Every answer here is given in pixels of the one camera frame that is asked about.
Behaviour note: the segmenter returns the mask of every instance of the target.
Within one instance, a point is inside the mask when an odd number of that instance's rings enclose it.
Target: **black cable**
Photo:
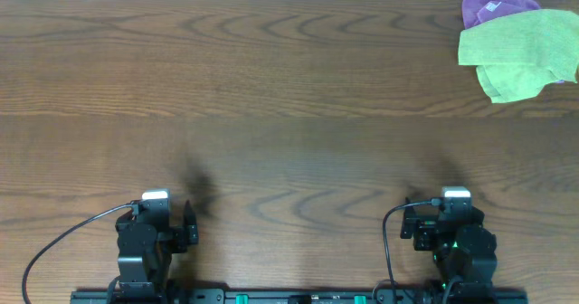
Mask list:
[[[112,297],[115,293],[115,287],[117,287],[117,282],[119,282],[120,276],[115,277],[109,284],[109,288],[107,289],[107,303],[112,303]]]
[[[384,237],[384,250],[386,251],[386,263],[388,264],[388,276],[390,277],[390,284],[392,285],[392,295],[393,295],[392,302],[393,302],[393,304],[397,304],[398,300],[396,297],[396,286],[395,286],[396,281],[394,281],[394,275],[392,274],[392,263],[390,262],[390,251],[388,249],[388,237],[386,236],[386,221],[388,220],[388,217],[390,217],[390,215],[395,211],[402,210],[402,209],[405,209],[405,208],[408,208],[411,206],[432,205],[432,204],[433,204],[433,200],[398,205],[398,206],[390,209],[390,211],[384,216],[384,220],[382,221],[382,236]]]
[[[492,298],[493,304],[498,304],[497,294],[495,294],[495,292],[492,290],[490,291],[490,297]]]
[[[96,216],[93,216],[87,220],[85,220],[82,223],[78,223],[74,226],[72,226],[68,231],[62,233],[59,237],[55,238],[52,242],[48,243],[48,245],[44,246],[44,248],[42,250],[40,250],[38,253],[36,253],[36,255],[33,257],[33,259],[30,261],[30,263],[28,263],[28,266],[26,267],[26,270],[24,270],[24,276],[22,277],[22,297],[24,298],[24,303],[26,304],[32,304],[30,299],[28,298],[28,291],[26,290],[26,282],[28,281],[28,274],[30,273],[30,269],[33,267],[34,263],[46,252],[48,251],[48,249],[52,248],[54,244],[56,244],[58,241],[60,241],[61,239],[63,239],[66,235],[76,231],[77,229],[81,228],[82,226],[84,226],[87,223],[91,223],[96,221],[97,219],[106,216],[107,214],[111,214],[116,212],[117,210],[120,209],[124,209],[124,208],[130,208],[131,204],[123,204],[117,207],[114,207],[112,209],[107,210],[104,213],[101,214],[97,214]]]
[[[452,286],[457,283],[457,282],[461,282],[462,278],[460,276],[454,276],[452,277],[452,279],[449,281],[448,286],[446,286],[446,289],[444,290],[444,295],[442,296],[442,304],[447,304],[448,300],[449,300],[449,295],[451,295],[451,289]]]
[[[372,289],[372,298],[371,299],[375,299],[375,293],[376,293],[376,289],[378,288],[378,286],[384,284],[385,282],[390,282],[390,280],[380,280],[378,281],[378,283],[376,283],[376,285],[374,286],[374,288]],[[410,295],[410,293],[408,292],[408,290],[402,290],[404,292],[404,294],[406,294],[406,296],[411,300],[414,301],[414,296]]]

